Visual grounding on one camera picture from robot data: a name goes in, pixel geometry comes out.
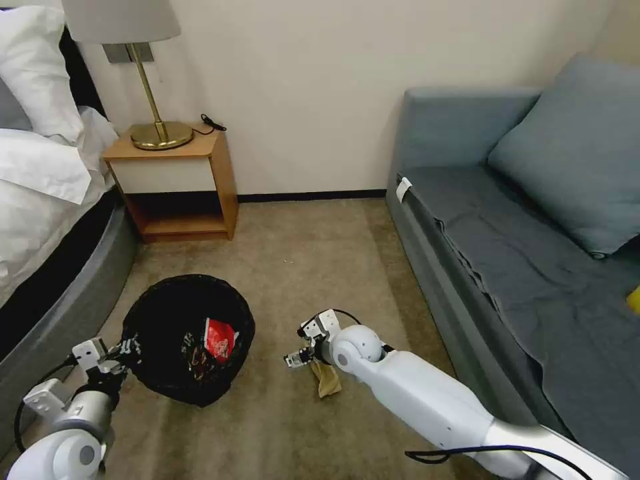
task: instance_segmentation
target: black trash can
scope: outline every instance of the black trash can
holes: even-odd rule
[[[224,338],[216,349],[212,332]],[[151,390],[205,407],[231,387],[254,333],[246,300],[224,280],[167,278],[142,294],[123,322],[123,344],[137,346],[125,363]]]

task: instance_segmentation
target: wall plate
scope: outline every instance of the wall plate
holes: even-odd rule
[[[108,45],[103,45],[102,48],[107,55],[107,60],[109,60],[109,63],[133,62],[129,51],[127,50],[127,46],[124,43],[110,43]],[[138,50],[140,60],[142,60],[143,62],[153,61],[153,54],[148,43],[136,43],[135,48],[136,50]]]

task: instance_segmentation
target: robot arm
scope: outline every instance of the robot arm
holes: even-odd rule
[[[120,345],[120,351],[130,345]],[[107,352],[100,338],[73,348],[86,384],[72,396],[58,379],[36,385],[26,406],[49,422],[51,433],[34,443],[13,464],[7,480],[95,480],[114,441],[111,414],[127,369]]]
[[[592,479],[628,478],[546,427],[517,427],[494,418],[471,390],[418,356],[385,348],[376,333],[363,325],[340,329],[333,310],[303,323],[298,332],[309,346],[285,357],[289,367],[300,367],[317,358],[354,375],[388,410],[440,449],[517,445],[558,455]],[[585,478],[574,468],[540,453],[484,451],[467,455],[504,478],[531,474],[539,479]]]

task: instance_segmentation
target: white wall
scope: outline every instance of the white wall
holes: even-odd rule
[[[240,193],[384,188],[407,87],[543,85],[612,2],[173,0],[149,80],[164,119],[228,126]],[[116,126],[150,120],[134,66],[82,49]]]
[[[620,63],[640,65],[640,1],[619,0],[614,6],[594,53]]]

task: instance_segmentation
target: wooden nightstand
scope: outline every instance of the wooden nightstand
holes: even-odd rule
[[[102,154],[145,243],[233,238],[238,198],[226,136],[194,133],[182,147],[146,151],[126,131]]]

